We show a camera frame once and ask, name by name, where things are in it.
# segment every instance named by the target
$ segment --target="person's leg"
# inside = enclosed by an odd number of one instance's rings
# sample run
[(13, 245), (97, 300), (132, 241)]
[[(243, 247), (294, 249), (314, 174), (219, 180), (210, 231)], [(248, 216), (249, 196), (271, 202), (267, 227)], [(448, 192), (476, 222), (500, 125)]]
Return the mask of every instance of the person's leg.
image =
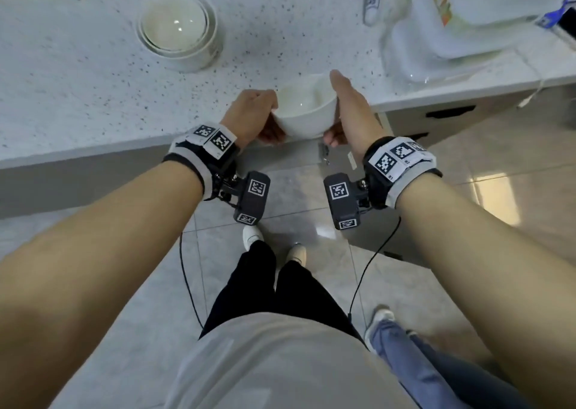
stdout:
[[(301, 248), (293, 255), (296, 247)], [(278, 274), (277, 312), (317, 321), (364, 342), (338, 303), (306, 269), (305, 248), (296, 245), (290, 251), (287, 260), (289, 261)]]
[(442, 374), (458, 398), (474, 409), (528, 409), (533, 407), (515, 387), (491, 375), (478, 365), (436, 351), (418, 335), (410, 335), (410, 340)]
[(232, 318), (274, 310), (276, 256), (255, 227), (244, 229), (244, 244), (249, 250), (216, 298), (200, 338)]
[(364, 340), (372, 352), (388, 363), (422, 409), (468, 408), (402, 327), (394, 322), (394, 314), (388, 308), (375, 312)]

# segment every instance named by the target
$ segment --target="countertop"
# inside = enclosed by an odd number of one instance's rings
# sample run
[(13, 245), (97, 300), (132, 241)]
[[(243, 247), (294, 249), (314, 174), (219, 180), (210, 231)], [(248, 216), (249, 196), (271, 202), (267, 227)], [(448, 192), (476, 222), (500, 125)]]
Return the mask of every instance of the countertop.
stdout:
[(219, 120), (242, 89), (332, 68), (378, 111), (576, 81), (574, 52), (535, 27), (538, 41), (464, 81), (398, 85), (362, 0), (212, 0), (224, 51), (207, 70), (179, 74), (135, 39), (143, 1), (0, 0), (0, 168), (169, 143), (197, 120)]

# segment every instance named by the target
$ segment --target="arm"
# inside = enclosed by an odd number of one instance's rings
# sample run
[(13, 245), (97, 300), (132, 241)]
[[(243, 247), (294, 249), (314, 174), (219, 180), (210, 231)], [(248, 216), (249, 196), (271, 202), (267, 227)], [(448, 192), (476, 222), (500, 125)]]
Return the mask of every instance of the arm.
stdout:
[[(222, 123), (240, 148), (264, 130), (273, 91), (245, 91)], [(0, 401), (47, 407), (162, 261), (200, 202), (195, 173), (165, 162), (36, 236), (0, 263)]]
[[(339, 73), (342, 127), (325, 142), (348, 141), (362, 158), (387, 136), (366, 100)], [(516, 386), (544, 407), (576, 398), (576, 268), (423, 174), (396, 204), (439, 282)]]

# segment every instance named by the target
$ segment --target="white shoe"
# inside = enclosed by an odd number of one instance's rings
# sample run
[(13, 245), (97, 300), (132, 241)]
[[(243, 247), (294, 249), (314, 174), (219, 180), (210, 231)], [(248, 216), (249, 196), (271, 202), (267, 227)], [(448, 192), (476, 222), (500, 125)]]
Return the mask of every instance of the white shoe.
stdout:
[(244, 248), (248, 251), (253, 243), (256, 241), (263, 241), (264, 236), (258, 227), (244, 226), (244, 230), (242, 231), (242, 240), (244, 241)]
[(286, 263), (291, 260), (295, 260), (306, 268), (306, 247), (302, 244), (295, 244), (286, 256)]
[(376, 329), (376, 326), (380, 323), (380, 321), (384, 320), (396, 321), (396, 318), (394, 317), (394, 312), (391, 311), (388, 308), (388, 306), (378, 306), (376, 309), (374, 309), (372, 322), (366, 329), (366, 332), (364, 333), (364, 344), (366, 344), (366, 347), (368, 347), (368, 350), (370, 350), (372, 353), (376, 353), (376, 349), (372, 347), (371, 342), (372, 333), (374, 333), (374, 330)]

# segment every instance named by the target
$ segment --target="black cable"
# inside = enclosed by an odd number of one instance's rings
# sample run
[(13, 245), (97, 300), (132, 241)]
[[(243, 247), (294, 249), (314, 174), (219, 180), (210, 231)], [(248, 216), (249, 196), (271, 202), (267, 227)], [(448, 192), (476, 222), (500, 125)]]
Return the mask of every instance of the black cable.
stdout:
[(184, 260), (182, 259), (182, 236), (184, 233), (180, 234), (180, 244), (178, 248), (180, 249), (180, 266), (182, 267), (182, 274), (184, 275), (184, 283), (186, 283), (186, 289), (188, 289), (188, 295), (190, 296), (190, 301), (192, 302), (192, 307), (194, 308), (194, 313), (196, 314), (196, 319), (198, 320), (198, 324), (204, 330), (204, 326), (200, 321), (200, 317), (198, 316), (198, 311), (196, 310), (196, 305), (194, 304), (194, 299), (192, 298), (192, 293), (190, 291), (190, 285), (188, 284), (188, 278), (186, 277), (186, 270), (184, 269)]
[(358, 286), (356, 287), (356, 291), (354, 291), (354, 296), (352, 297), (352, 302), (350, 303), (350, 310), (348, 312), (348, 320), (350, 323), (352, 323), (352, 306), (354, 305), (354, 300), (356, 299), (356, 294), (358, 294), (358, 290), (360, 289), (360, 285), (362, 284), (362, 280), (364, 280), (364, 274), (366, 274), (366, 270), (368, 269), (368, 267), (370, 266), (370, 264), (372, 263), (372, 260), (374, 260), (374, 258), (378, 255), (378, 253), (380, 253), (380, 250), (382, 250), (384, 248), (384, 246), (386, 244), (388, 244), (388, 241), (390, 239), (392, 239), (392, 237), (396, 234), (396, 232), (398, 231), (399, 227), (400, 227), (400, 223), (402, 222), (402, 217), (399, 216), (398, 217), (398, 224), (396, 224), (396, 227), (394, 228), (394, 231), (390, 234), (390, 236), (388, 236), (388, 238), (386, 238), (386, 240), (384, 241), (384, 244), (380, 245), (380, 248), (378, 248), (378, 250), (376, 251), (376, 253), (374, 253), (374, 256), (372, 256), (370, 258), (370, 260), (368, 261), (368, 263), (366, 264), (366, 266), (364, 267), (364, 271), (362, 272), (362, 276), (360, 277), (360, 282), (358, 282)]

